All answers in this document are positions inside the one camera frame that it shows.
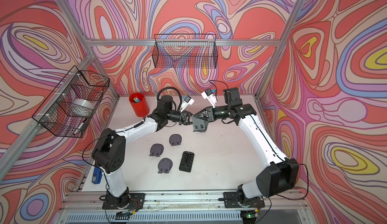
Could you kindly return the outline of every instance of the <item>wire mesh basket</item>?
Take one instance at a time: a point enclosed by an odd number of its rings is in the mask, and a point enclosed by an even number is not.
[[[216,68],[215,34],[155,34],[155,68]]]
[[[78,70],[40,119],[36,118],[36,112],[32,118],[55,136],[81,138],[101,103],[109,82],[108,77],[94,71]]]

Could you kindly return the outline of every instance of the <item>round gray part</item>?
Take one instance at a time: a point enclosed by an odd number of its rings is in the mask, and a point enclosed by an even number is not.
[[[162,160],[160,160],[159,164],[157,165],[157,167],[159,168],[159,174],[169,173],[169,171],[172,168],[172,165],[173,165],[172,160],[168,158],[163,158]]]
[[[149,156],[160,157],[164,151],[164,146],[162,144],[153,144],[151,147],[151,154]]]
[[[170,144],[171,146],[176,146],[176,145],[180,145],[181,144],[181,136],[180,134],[172,134],[170,136]]]

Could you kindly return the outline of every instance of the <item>gray plastic piece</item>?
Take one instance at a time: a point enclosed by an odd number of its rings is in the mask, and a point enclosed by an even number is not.
[[[194,132],[205,132],[207,130],[208,122],[192,116],[192,126]]]
[[[164,146],[162,144],[153,144],[151,147],[151,154],[149,156],[160,157],[164,151]]]
[[[157,167],[159,168],[159,174],[169,173],[169,171],[172,168],[172,165],[173,165],[172,160],[168,158],[163,158],[162,160],[160,160],[159,164],[157,165]]]
[[[180,145],[181,144],[181,136],[180,134],[172,134],[170,136],[170,144],[171,146],[176,146],[176,145]]]

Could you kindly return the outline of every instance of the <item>red container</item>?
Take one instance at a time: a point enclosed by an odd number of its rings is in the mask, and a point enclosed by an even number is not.
[[[136,103],[134,101],[134,98],[137,97],[140,102]],[[134,113],[136,113],[136,116],[143,117],[147,116],[149,113],[149,106],[146,102],[145,96],[141,93],[133,93],[129,96],[129,102],[133,107]]]

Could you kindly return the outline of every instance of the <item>colorful swirl pattern wall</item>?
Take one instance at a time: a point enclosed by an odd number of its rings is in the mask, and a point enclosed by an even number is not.
[[[295,0],[67,0],[89,38],[152,39],[158,33],[215,33],[218,39],[278,39]],[[219,47],[217,69],[154,68],[152,47],[96,47],[119,94],[165,86],[200,94],[209,80],[253,94],[273,47]]]
[[[387,0],[307,0],[260,100],[317,223],[387,223]]]
[[[0,0],[0,5],[1,157],[85,52],[54,0]],[[50,222],[76,186],[85,167],[82,150],[102,131],[112,104],[107,92],[83,139],[39,132],[0,182],[1,224]]]

